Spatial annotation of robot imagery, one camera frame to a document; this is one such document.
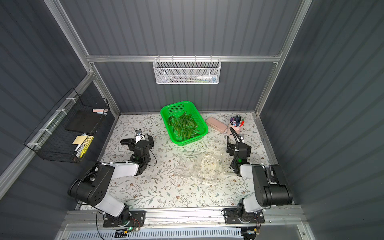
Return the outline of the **clear pepper container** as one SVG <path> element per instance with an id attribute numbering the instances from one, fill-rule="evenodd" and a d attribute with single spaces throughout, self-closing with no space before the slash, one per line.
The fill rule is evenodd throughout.
<path id="1" fill-rule="evenodd" d="M 195 153 L 188 152 L 186 158 L 179 161 L 177 170 L 180 176 L 202 180 L 205 182 L 218 182 L 221 176 L 223 154 L 221 153 Z"/>

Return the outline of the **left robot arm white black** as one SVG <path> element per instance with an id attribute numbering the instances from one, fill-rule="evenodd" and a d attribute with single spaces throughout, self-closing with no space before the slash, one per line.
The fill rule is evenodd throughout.
<path id="1" fill-rule="evenodd" d="M 133 152 L 130 159 L 125 162 L 96 163 L 83 177 L 74 180 L 68 195 L 103 212 L 105 222 L 111 221 L 114 226 L 125 227 L 139 220 L 131 215 L 127 204 L 108 193 L 110 182 L 141 175 L 150 166 L 155 143 L 152 136 L 142 135 L 141 130 L 136 131 L 135 138 L 123 139 L 120 143 Z"/>

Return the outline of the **green plastic basket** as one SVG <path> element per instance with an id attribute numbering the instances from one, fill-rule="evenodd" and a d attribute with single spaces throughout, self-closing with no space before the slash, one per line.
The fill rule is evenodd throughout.
<path id="1" fill-rule="evenodd" d="M 178 146 L 199 141 L 209 132 L 206 122 L 190 101 L 163 107 L 161 116 L 171 141 Z"/>

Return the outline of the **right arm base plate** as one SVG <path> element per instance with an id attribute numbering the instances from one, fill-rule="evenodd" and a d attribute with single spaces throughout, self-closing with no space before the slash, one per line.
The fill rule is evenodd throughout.
<path id="1" fill-rule="evenodd" d="M 221 210 L 221 214 L 227 225 L 236 224 L 263 224 L 265 223 L 264 214 L 259 211 L 256 213 L 240 213 L 236 208 L 225 208 Z"/>

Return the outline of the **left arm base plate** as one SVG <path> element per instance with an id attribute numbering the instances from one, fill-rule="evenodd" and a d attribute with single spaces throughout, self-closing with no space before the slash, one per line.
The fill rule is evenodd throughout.
<path id="1" fill-rule="evenodd" d="M 120 216 L 114 217 L 106 214 L 104 217 L 104 228 L 127 228 L 127 227 L 142 227 L 146 218 L 146 211 L 125 211 Z"/>

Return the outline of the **green peppers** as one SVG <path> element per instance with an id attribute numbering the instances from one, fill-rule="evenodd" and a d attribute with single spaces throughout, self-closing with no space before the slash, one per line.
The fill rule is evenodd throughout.
<path id="1" fill-rule="evenodd" d="M 197 137 L 200 133 L 199 125 L 186 111 L 179 117 L 170 116 L 167 123 L 176 134 L 178 142 Z"/>

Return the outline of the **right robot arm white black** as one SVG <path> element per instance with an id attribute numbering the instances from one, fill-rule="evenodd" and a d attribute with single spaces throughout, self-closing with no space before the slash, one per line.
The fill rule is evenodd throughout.
<path id="1" fill-rule="evenodd" d="M 244 179 L 252 180 L 254 193 L 242 198 L 232 217 L 233 221 L 260 222 L 262 212 L 272 206 L 285 206 L 293 203 L 293 195 L 280 165 L 255 165 L 248 161 L 251 146 L 245 144 L 239 135 L 231 134 L 235 142 L 227 137 L 227 153 L 233 157 L 230 169 Z"/>

